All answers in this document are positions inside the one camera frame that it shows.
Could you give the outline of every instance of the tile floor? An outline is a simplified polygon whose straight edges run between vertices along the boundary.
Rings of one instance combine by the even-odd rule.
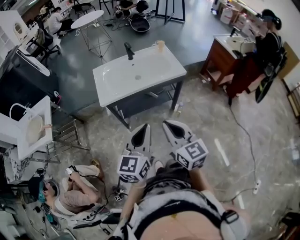
[[[211,91],[209,83],[200,79],[186,80],[180,95],[184,104],[181,114],[169,113],[170,103],[142,112],[130,119],[132,129],[147,122],[152,129],[152,152],[156,159],[163,162],[169,159],[171,148],[162,131],[164,119],[175,119],[188,124],[192,131],[202,138],[209,155],[203,170],[215,194],[220,200],[228,200],[236,192],[254,186],[254,163],[250,154],[248,136],[235,123],[227,105],[227,98],[222,90]],[[242,193],[246,210],[252,217],[252,231],[249,240],[263,240],[270,234],[270,229],[276,224],[287,208],[298,210],[300,197],[300,170],[292,162],[290,139],[298,139],[299,126],[286,98],[283,84],[276,80],[265,99],[257,104],[254,94],[243,93],[235,99],[232,110],[239,123],[250,133],[253,151],[256,159],[256,176],[262,181],[257,195],[252,190]],[[71,165],[89,164],[92,158],[101,161],[105,171],[107,193],[111,186],[117,183],[116,164],[124,148],[128,130],[114,117],[107,115],[105,110],[99,110],[81,128],[91,147],[90,152],[72,150],[60,157],[59,165],[49,164],[48,173],[56,180],[65,175],[65,169]],[[227,167],[218,151],[215,140],[218,139],[230,165]],[[111,206],[118,207],[110,198]],[[36,203],[27,205],[27,215],[37,229],[45,229],[41,222],[42,213],[37,214],[32,209]],[[24,210],[19,209],[18,219],[34,239],[43,239],[30,226]],[[55,234],[47,224],[50,237]],[[99,226],[73,230],[79,240],[106,239]]]

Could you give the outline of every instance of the electrical outlet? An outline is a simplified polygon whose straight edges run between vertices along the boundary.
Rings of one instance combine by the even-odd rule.
[[[259,187],[261,186],[261,184],[262,184],[262,181],[257,180],[257,183],[256,183],[255,188],[254,188],[254,190],[253,190],[253,193],[254,193],[255,195],[257,194],[258,189],[259,189]]]

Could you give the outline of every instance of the shelving unit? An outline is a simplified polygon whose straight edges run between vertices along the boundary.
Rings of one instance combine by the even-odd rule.
[[[76,124],[77,120],[73,119],[66,125],[52,131],[53,141],[46,146],[47,159],[54,158],[71,148],[89,150],[89,148],[81,145]]]
[[[0,27],[0,65],[4,61],[8,51],[13,49],[15,45],[13,42],[8,38],[6,33]]]

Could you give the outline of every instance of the standing person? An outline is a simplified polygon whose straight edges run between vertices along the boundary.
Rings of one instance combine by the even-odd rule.
[[[49,18],[49,31],[51,34],[56,34],[60,31],[72,30],[71,25],[73,24],[72,19],[66,19],[68,15],[62,17],[60,15],[61,8],[56,7],[52,11],[52,15]]]
[[[228,104],[232,104],[232,99],[236,94],[240,94],[254,82],[261,74],[268,63],[273,63],[277,60],[277,53],[282,42],[278,35],[278,30],[281,29],[281,20],[269,9],[263,10],[261,14],[262,20],[267,24],[268,32],[266,37],[256,36],[255,53],[247,55],[238,70],[234,73],[232,83],[226,88],[229,100]]]
[[[175,163],[167,169],[159,161],[154,166],[155,177],[132,185],[109,240],[246,239],[248,215],[222,205],[200,168],[188,171]]]

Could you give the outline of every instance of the person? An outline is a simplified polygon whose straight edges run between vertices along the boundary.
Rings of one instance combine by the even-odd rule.
[[[71,25],[73,24],[72,19],[66,19],[68,15],[62,17],[60,15],[61,8],[56,7],[52,11],[52,15],[49,18],[49,31],[51,34],[56,34],[61,31],[71,30]]]
[[[76,169],[81,175],[93,175],[101,180],[104,177],[99,161],[92,160],[92,165],[77,165]],[[58,196],[58,189],[42,177],[33,177],[29,180],[30,194],[42,203],[47,204],[51,210],[60,212],[55,207],[55,200],[59,198],[61,205],[72,213],[80,213],[90,208],[90,205],[100,201],[100,193],[79,173],[73,172],[68,178],[62,180],[64,192]]]
[[[137,240],[225,239],[220,232],[223,216],[216,211],[221,203],[217,200],[213,203],[206,197],[215,199],[203,171],[200,168],[188,171],[178,163],[165,168],[160,161],[154,166],[156,176],[132,185],[114,236],[122,238],[128,223]],[[245,239],[250,231],[248,214],[233,206],[222,206],[238,214],[240,233]]]
[[[232,104],[232,99],[242,93],[248,86],[264,73],[268,63],[276,60],[276,53],[279,50],[279,42],[281,37],[278,30],[281,29],[281,20],[269,9],[263,10],[261,14],[262,20],[268,28],[268,32],[264,38],[256,36],[256,53],[247,55],[241,62],[241,65],[234,73],[232,83],[226,87],[229,97],[228,104]]]
[[[118,5],[121,6],[121,11],[125,18],[134,14],[142,14],[143,11],[149,8],[149,4],[145,0],[122,0],[118,1]],[[116,16],[120,18],[122,13],[116,14]]]
[[[48,10],[48,8],[46,7],[46,5],[43,5],[41,10],[39,11],[39,14],[42,16],[42,18],[44,18],[48,15],[47,10]]]

